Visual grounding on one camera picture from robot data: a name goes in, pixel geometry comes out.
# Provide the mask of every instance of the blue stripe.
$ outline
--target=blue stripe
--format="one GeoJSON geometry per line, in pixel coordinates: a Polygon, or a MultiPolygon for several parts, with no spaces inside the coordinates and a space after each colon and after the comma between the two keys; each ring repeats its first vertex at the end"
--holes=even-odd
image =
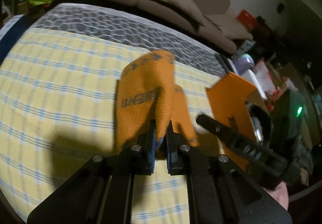
{"type": "Polygon", "coordinates": [[[188,89],[183,89],[183,92],[186,95],[193,95],[193,96],[197,96],[197,97],[207,97],[206,93],[196,92],[196,91],[192,91],[192,90],[188,90],[188,89]]]}
{"type": "Polygon", "coordinates": [[[176,190],[181,185],[186,185],[185,179],[172,179],[166,182],[155,182],[152,184],[146,184],[142,186],[140,189],[135,189],[134,193],[151,192],[155,190],[160,191],[166,188],[172,188],[176,190]]]}
{"type": "Polygon", "coordinates": [[[14,195],[17,195],[18,197],[21,197],[24,201],[30,202],[32,204],[38,205],[40,204],[40,201],[28,196],[26,193],[23,193],[17,189],[15,189],[13,186],[5,182],[2,178],[0,178],[0,185],[7,190],[10,190],[14,195]]]}
{"type": "Polygon", "coordinates": [[[186,80],[190,80],[190,81],[196,81],[196,82],[202,82],[203,84],[209,86],[209,85],[212,85],[213,83],[209,82],[209,81],[205,81],[205,80],[202,80],[202,79],[198,79],[198,78],[195,78],[195,77],[192,77],[192,76],[188,76],[188,75],[185,75],[185,74],[182,74],[182,73],[178,73],[178,72],[175,72],[174,73],[175,76],[178,76],[182,79],[186,79],[186,80]]]}
{"type": "Polygon", "coordinates": [[[69,155],[69,156],[81,158],[81,159],[90,159],[91,157],[96,155],[89,152],[81,152],[73,149],[56,148],[53,146],[51,142],[41,140],[41,137],[39,136],[32,137],[32,136],[26,135],[24,132],[20,132],[18,130],[15,130],[14,128],[4,125],[2,121],[0,121],[0,131],[3,131],[7,133],[9,136],[13,136],[15,138],[20,139],[21,141],[27,142],[34,146],[37,146],[43,149],[48,149],[60,154],[65,154],[65,155],[69,155]]]}
{"type": "Polygon", "coordinates": [[[26,56],[23,57],[23,56],[20,56],[19,54],[13,54],[13,53],[9,53],[7,55],[7,58],[18,59],[18,60],[21,60],[23,62],[30,62],[30,63],[33,63],[33,64],[40,64],[40,65],[51,66],[51,67],[56,67],[56,68],[66,68],[66,69],[70,69],[70,70],[82,71],[84,73],[97,74],[97,75],[100,75],[100,76],[104,76],[104,75],[108,74],[107,71],[101,70],[101,69],[94,69],[94,68],[88,68],[88,67],[79,67],[79,66],[76,66],[74,64],[66,64],[66,63],[62,63],[62,62],[53,62],[53,61],[49,61],[49,60],[41,60],[41,59],[29,58],[29,57],[26,57],[26,56]]]}
{"type": "Polygon", "coordinates": [[[73,51],[76,53],[87,53],[89,55],[100,56],[103,58],[111,57],[111,58],[116,58],[119,60],[124,60],[126,62],[132,62],[134,60],[132,58],[127,58],[127,57],[119,55],[119,54],[114,54],[114,53],[109,53],[109,52],[97,52],[97,51],[84,50],[84,49],[76,49],[76,48],[71,48],[68,46],[61,46],[61,45],[58,45],[57,43],[48,43],[48,42],[41,43],[41,42],[34,41],[34,40],[31,40],[31,41],[25,40],[25,41],[20,41],[19,44],[21,44],[21,45],[36,44],[36,45],[40,45],[43,47],[52,48],[52,49],[56,49],[56,50],[73,51]]]}
{"type": "Polygon", "coordinates": [[[188,107],[188,111],[189,112],[198,112],[198,113],[207,113],[207,114],[212,113],[210,109],[202,109],[202,108],[194,108],[194,107],[188,107]]]}
{"type": "Polygon", "coordinates": [[[44,118],[50,118],[57,121],[67,121],[75,124],[85,125],[85,126],[92,126],[92,127],[98,127],[98,128],[108,128],[113,129],[114,128],[114,122],[110,121],[101,121],[96,119],[86,119],[86,118],[80,118],[77,115],[68,115],[68,114],[61,114],[57,112],[49,112],[43,109],[37,109],[34,107],[31,107],[28,104],[23,104],[18,102],[17,100],[13,100],[8,96],[5,96],[0,93],[0,100],[3,100],[4,103],[8,103],[22,111],[24,111],[26,114],[33,114],[37,115],[39,117],[44,118]]]}
{"type": "Polygon", "coordinates": [[[8,165],[18,169],[21,174],[28,175],[30,177],[33,177],[34,179],[46,182],[46,183],[48,183],[50,185],[61,185],[64,182],[63,179],[61,179],[61,180],[55,179],[55,178],[48,177],[48,176],[45,176],[43,174],[40,174],[39,171],[31,170],[31,169],[23,166],[22,164],[13,161],[11,158],[9,158],[8,156],[3,155],[2,153],[0,153],[0,159],[2,161],[4,161],[5,163],[7,163],[8,165]]]}
{"type": "Polygon", "coordinates": [[[67,85],[57,85],[54,83],[45,83],[45,82],[41,82],[41,81],[32,79],[27,76],[22,76],[20,74],[17,74],[17,73],[11,72],[11,71],[0,70],[0,76],[5,76],[5,77],[12,78],[14,80],[23,81],[25,83],[32,84],[35,87],[51,89],[51,90],[56,90],[56,91],[67,91],[67,92],[76,93],[76,94],[82,95],[82,96],[92,97],[94,99],[99,99],[99,100],[103,100],[103,99],[114,100],[115,99],[115,94],[113,94],[113,93],[101,92],[101,91],[89,91],[89,90],[85,90],[85,89],[81,89],[81,88],[70,87],[67,85]]]}
{"type": "Polygon", "coordinates": [[[142,220],[145,222],[147,219],[162,217],[165,218],[166,215],[175,213],[176,215],[182,214],[185,211],[188,211],[188,204],[176,204],[173,207],[160,208],[155,212],[140,212],[138,214],[132,215],[132,220],[142,220]]]}

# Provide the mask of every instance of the red object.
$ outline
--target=red object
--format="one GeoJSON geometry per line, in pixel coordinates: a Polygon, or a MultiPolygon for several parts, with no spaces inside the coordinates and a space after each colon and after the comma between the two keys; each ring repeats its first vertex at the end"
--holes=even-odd
{"type": "Polygon", "coordinates": [[[256,18],[250,15],[246,10],[242,10],[237,17],[237,20],[243,24],[243,26],[248,30],[252,31],[255,27],[258,26],[256,18]]]}

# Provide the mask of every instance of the clutter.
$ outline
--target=clutter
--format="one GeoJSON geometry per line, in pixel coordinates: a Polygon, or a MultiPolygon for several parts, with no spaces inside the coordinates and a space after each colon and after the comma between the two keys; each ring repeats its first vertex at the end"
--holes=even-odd
{"type": "Polygon", "coordinates": [[[7,13],[8,16],[11,15],[11,11],[9,9],[9,7],[4,3],[4,1],[1,1],[1,13],[7,13]]]}
{"type": "Polygon", "coordinates": [[[250,69],[248,69],[244,74],[242,74],[241,77],[243,79],[249,81],[251,84],[253,84],[257,88],[262,99],[267,100],[267,96],[266,96],[265,92],[263,91],[263,89],[261,88],[254,72],[252,72],[250,69]]]}
{"type": "Polygon", "coordinates": [[[257,143],[268,147],[272,130],[272,122],[270,116],[267,112],[253,103],[247,104],[247,110],[251,118],[251,123],[257,143]]]}
{"type": "Polygon", "coordinates": [[[286,88],[292,91],[298,91],[297,87],[295,87],[294,83],[289,79],[284,77],[284,83],[286,85],[286,88]]]}
{"type": "Polygon", "coordinates": [[[232,60],[237,60],[242,54],[250,51],[256,44],[256,41],[245,40],[242,45],[237,49],[236,53],[231,56],[232,60]]]}
{"type": "Polygon", "coordinates": [[[250,55],[242,54],[236,61],[234,61],[234,65],[238,73],[242,75],[248,69],[253,69],[255,63],[250,55]]]}
{"type": "Polygon", "coordinates": [[[301,168],[300,169],[300,176],[301,176],[301,183],[304,185],[304,186],[309,186],[309,173],[304,169],[304,168],[301,168]]]}
{"type": "Polygon", "coordinates": [[[278,71],[276,71],[275,68],[269,62],[266,62],[265,65],[269,71],[270,78],[271,78],[275,88],[278,89],[279,87],[282,87],[283,81],[280,78],[278,71]]]}
{"type": "Polygon", "coordinates": [[[270,78],[269,71],[263,60],[260,60],[254,67],[254,73],[256,79],[259,82],[261,88],[270,96],[276,92],[276,88],[270,78]]]}
{"type": "Polygon", "coordinates": [[[302,136],[299,135],[293,139],[292,159],[296,160],[299,167],[305,169],[309,175],[313,173],[313,159],[311,152],[304,146],[302,136]]]}

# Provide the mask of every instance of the box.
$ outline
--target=box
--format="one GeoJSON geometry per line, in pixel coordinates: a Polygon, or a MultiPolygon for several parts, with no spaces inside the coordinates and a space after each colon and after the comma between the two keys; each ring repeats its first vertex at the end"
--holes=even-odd
{"type": "MultiPolygon", "coordinates": [[[[246,102],[254,103],[267,113],[268,110],[253,84],[234,73],[228,73],[211,89],[207,89],[207,96],[217,121],[256,141],[246,102]]],[[[224,143],[223,149],[237,165],[247,170],[249,162],[246,159],[237,156],[224,143]]]]}
{"type": "Polygon", "coordinates": [[[237,20],[243,24],[243,26],[248,30],[252,31],[255,27],[258,26],[258,22],[256,18],[254,18],[252,15],[250,15],[246,10],[242,10],[238,17],[237,20]]]}

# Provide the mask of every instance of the green light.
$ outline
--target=green light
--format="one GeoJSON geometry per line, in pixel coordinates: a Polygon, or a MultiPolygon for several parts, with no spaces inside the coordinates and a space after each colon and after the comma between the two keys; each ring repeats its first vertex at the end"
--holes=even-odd
{"type": "Polygon", "coordinates": [[[296,115],[296,117],[298,117],[298,116],[300,115],[301,111],[302,111],[302,107],[299,107],[299,108],[298,108],[298,110],[297,110],[297,115],[296,115]]]}

